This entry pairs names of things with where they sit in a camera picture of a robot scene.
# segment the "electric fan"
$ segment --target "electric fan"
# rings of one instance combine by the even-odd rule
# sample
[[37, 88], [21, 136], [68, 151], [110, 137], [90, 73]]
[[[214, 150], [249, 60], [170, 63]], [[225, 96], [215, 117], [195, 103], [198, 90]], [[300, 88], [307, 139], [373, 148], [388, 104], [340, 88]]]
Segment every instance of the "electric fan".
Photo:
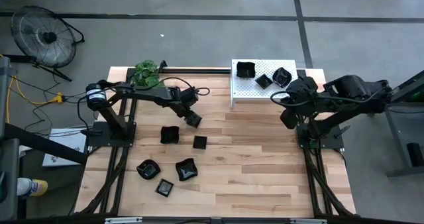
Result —
[[[81, 35], [81, 40], [75, 40], [72, 30]], [[58, 68], [68, 65], [75, 57], [76, 45], [84, 42], [84, 35], [78, 29], [48, 9], [25, 6], [13, 14], [11, 32], [17, 46], [26, 55], [4, 54], [11, 62], [32, 63], [36, 68], [71, 81]]]

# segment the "gray concrete floor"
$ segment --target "gray concrete floor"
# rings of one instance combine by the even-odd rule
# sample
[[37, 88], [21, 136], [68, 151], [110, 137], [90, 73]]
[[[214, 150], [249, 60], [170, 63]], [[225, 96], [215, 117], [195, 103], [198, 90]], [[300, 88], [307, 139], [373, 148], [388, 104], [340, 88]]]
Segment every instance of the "gray concrete floor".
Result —
[[[423, 17], [423, 0], [301, 0], [305, 16]], [[0, 10], [39, 5], [57, 12], [184, 15], [295, 15], [293, 0], [0, 0]], [[145, 59], [166, 60], [170, 66], [230, 66], [231, 58], [294, 59], [304, 68], [296, 22], [271, 21], [149, 21], [67, 19], [86, 36], [74, 61], [62, 71], [74, 79], [53, 91], [83, 92], [88, 83], [106, 78], [110, 66], [134, 66]], [[9, 18], [0, 18], [0, 51], [19, 54], [10, 35]], [[356, 74], [367, 81], [389, 80], [392, 87], [424, 66], [424, 24], [306, 23], [314, 68], [327, 80]], [[51, 75], [14, 64], [20, 79], [43, 88]], [[33, 100], [41, 92], [24, 87]], [[11, 122], [24, 127], [36, 121], [34, 108], [12, 94]], [[79, 125], [71, 104], [43, 108], [55, 128]], [[92, 112], [82, 108], [92, 123]], [[384, 115], [359, 116], [344, 135], [346, 160], [358, 214], [365, 217], [424, 222], [424, 176], [389, 180], [401, 160]], [[33, 131], [46, 128], [39, 124]], [[38, 215], [66, 214], [74, 201], [73, 184], [46, 196], [49, 208]]]

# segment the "white perforated shelf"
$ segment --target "white perforated shelf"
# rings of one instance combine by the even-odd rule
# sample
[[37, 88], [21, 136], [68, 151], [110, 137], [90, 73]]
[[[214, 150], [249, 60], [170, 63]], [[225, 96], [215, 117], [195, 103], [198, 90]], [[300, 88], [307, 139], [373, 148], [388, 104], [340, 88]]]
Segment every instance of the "white perforated shelf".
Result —
[[[255, 63], [255, 77], [237, 77], [237, 62]], [[277, 84], [271, 84], [266, 89], [262, 89], [255, 81], [262, 74], [266, 74], [272, 80], [274, 72], [281, 67], [291, 73], [292, 81], [297, 79], [294, 60], [233, 59], [231, 64], [231, 107], [234, 106], [235, 101], [238, 99], [269, 99], [274, 92], [285, 90]], [[276, 95], [276, 98], [283, 98], [285, 95]]]

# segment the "fan grille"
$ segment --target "fan grille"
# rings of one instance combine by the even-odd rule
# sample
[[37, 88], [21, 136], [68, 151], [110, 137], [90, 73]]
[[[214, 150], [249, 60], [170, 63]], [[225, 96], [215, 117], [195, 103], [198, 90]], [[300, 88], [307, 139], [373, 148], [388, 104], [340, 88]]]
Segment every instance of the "fan grille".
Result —
[[58, 15], [37, 6], [25, 6], [13, 14], [11, 31], [17, 46], [36, 64], [61, 68], [75, 57], [75, 36]]

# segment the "wooden tabletop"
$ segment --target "wooden tabletop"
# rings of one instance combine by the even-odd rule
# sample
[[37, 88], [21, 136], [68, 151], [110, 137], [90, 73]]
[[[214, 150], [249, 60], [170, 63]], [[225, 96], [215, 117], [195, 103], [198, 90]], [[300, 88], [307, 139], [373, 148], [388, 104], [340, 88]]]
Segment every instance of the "wooden tabletop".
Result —
[[[125, 81], [127, 68], [112, 67], [109, 81]], [[322, 89], [323, 70], [306, 69]], [[161, 78], [172, 74], [161, 75]], [[203, 117], [197, 129], [186, 125], [169, 108], [139, 101], [134, 146], [130, 149], [119, 215], [166, 217], [312, 217], [303, 152], [294, 130], [280, 121], [283, 107], [272, 102], [243, 101], [230, 109], [229, 74], [178, 74], [195, 87], [209, 87], [191, 108]], [[187, 87], [180, 81], [166, 85]], [[162, 126], [180, 127], [178, 144], [161, 144]], [[207, 137], [206, 150], [193, 149], [194, 135]], [[99, 191], [106, 177], [111, 149], [100, 148], [87, 161], [76, 211]], [[323, 150], [327, 182], [345, 207], [354, 213], [346, 168], [340, 154]], [[199, 175], [178, 180], [175, 163], [194, 158]], [[153, 159], [161, 173], [142, 179], [136, 167]], [[154, 190], [160, 179], [174, 183], [169, 197]], [[109, 207], [113, 201], [112, 187]], [[317, 188], [321, 210], [322, 191]]]

